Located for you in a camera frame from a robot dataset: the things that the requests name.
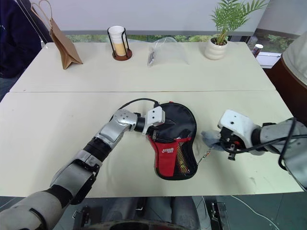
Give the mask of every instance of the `brown paper bag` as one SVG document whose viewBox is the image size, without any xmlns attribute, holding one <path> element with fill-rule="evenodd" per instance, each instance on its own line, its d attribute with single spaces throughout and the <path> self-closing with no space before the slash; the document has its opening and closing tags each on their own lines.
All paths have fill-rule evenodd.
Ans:
<svg viewBox="0 0 307 230">
<path fill-rule="evenodd" d="M 41 2 L 46 1 L 50 6 L 50 12 L 51 17 L 50 19 L 46 16 L 45 12 L 42 10 L 40 4 Z M 45 18 L 47 19 L 47 22 L 49 25 L 46 25 L 45 21 L 37 14 L 37 12 L 34 9 L 34 5 L 36 5 L 44 14 Z M 74 44 L 71 42 L 70 39 L 68 39 L 65 34 L 59 29 L 58 25 L 52 18 L 52 9 L 49 1 L 47 0 L 40 0 L 38 4 L 31 3 L 31 11 L 47 26 L 47 29 L 50 29 L 50 36 L 53 40 L 53 42 L 56 44 L 57 48 L 59 49 L 59 52 L 61 54 L 61 60 L 62 60 L 62 66 L 63 69 L 67 69 L 68 66 L 73 62 L 77 64 L 83 64 L 77 50 L 74 46 Z"/>
</svg>

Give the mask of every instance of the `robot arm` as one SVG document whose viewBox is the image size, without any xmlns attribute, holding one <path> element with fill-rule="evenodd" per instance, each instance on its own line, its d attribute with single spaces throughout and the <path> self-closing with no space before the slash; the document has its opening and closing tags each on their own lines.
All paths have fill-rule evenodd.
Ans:
<svg viewBox="0 0 307 230">
<path fill-rule="evenodd" d="M 56 225 L 69 204 L 83 201 L 96 180 L 102 162 L 118 144 L 126 131 L 142 132 L 165 122 L 161 107 L 145 117 L 118 110 L 93 139 L 53 177 L 50 188 L 34 193 L 0 213 L 0 229 L 43 229 Z"/>
<path fill-rule="evenodd" d="M 266 151 L 279 154 L 280 167 L 307 190 L 307 127 L 302 123 L 293 118 L 278 124 L 264 123 L 260 127 L 248 117 L 226 110 L 218 127 L 221 129 L 219 133 L 203 133 L 203 140 L 209 147 L 222 147 L 222 150 L 229 152 L 228 158 L 233 161 L 236 154 L 243 152 L 253 155 L 262 155 Z"/>
</svg>

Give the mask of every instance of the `paddle cover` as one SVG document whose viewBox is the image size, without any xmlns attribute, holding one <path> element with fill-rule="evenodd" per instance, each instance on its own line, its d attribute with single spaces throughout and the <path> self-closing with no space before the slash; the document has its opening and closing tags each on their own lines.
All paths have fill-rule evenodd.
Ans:
<svg viewBox="0 0 307 230">
<path fill-rule="evenodd" d="M 160 106 L 165 111 L 165 123 L 148 132 L 155 150 L 155 171 L 165 180 L 189 179 L 197 171 L 192 149 L 196 135 L 194 115 L 178 103 Z"/>
</svg>

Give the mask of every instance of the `clear plastic bag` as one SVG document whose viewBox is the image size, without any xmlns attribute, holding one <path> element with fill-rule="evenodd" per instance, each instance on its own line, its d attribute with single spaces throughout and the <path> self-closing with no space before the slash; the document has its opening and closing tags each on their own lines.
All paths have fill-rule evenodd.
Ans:
<svg viewBox="0 0 307 230">
<path fill-rule="evenodd" d="M 172 37 L 164 37 L 150 47 L 147 65 L 153 66 L 167 63 L 188 63 L 183 46 Z"/>
</svg>

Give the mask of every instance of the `wooden coaster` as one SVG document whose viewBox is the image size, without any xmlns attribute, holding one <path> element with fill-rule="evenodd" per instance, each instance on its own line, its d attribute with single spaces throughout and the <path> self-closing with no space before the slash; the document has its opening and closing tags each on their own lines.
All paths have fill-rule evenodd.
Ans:
<svg viewBox="0 0 307 230">
<path fill-rule="evenodd" d="M 116 51 L 114 50 L 112 56 L 117 61 L 125 61 L 125 60 L 128 60 L 130 57 L 132 57 L 132 51 L 130 49 L 128 49 L 127 50 L 127 55 L 119 56 L 119 55 L 116 54 Z"/>
</svg>

